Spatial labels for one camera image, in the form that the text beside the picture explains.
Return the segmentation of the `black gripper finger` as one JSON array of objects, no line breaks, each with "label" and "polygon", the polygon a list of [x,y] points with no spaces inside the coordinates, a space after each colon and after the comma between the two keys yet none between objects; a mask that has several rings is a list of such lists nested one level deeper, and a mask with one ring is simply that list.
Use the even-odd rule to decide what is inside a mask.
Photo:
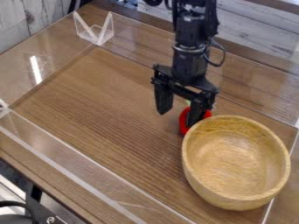
[{"label": "black gripper finger", "polygon": [[161,115],[166,114],[174,106],[174,92],[167,84],[154,79],[154,97],[157,110]]},{"label": "black gripper finger", "polygon": [[215,98],[198,96],[191,100],[191,110],[187,114],[187,127],[201,121],[209,111],[213,110]]}]

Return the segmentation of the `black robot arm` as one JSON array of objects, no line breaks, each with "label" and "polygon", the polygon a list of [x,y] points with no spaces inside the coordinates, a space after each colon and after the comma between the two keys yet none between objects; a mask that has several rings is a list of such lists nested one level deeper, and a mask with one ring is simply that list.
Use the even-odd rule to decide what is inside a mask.
[{"label": "black robot arm", "polygon": [[173,11],[175,43],[173,65],[154,65],[154,97],[161,115],[174,107],[174,96],[179,95],[191,103],[185,116],[185,127],[190,128],[213,110],[219,89],[206,78],[209,65],[221,67],[210,59],[211,46],[226,52],[214,40],[219,33],[218,0],[145,0],[150,6],[165,3]]}]

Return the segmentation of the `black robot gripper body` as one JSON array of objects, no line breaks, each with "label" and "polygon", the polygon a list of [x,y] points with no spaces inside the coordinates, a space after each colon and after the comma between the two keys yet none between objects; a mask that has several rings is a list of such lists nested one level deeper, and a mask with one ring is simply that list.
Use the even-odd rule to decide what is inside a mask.
[{"label": "black robot gripper body", "polygon": [[173,49],[173,65],[155,64],[153,80],[161,80],[170,86],[173,94],[185,99],[193,100],[198,96],[215,98],[219,90],[206,75],[209,65],[218,67],[219,64],[210,61],[210,48],[206,45],[199,48],[175,45]]}]

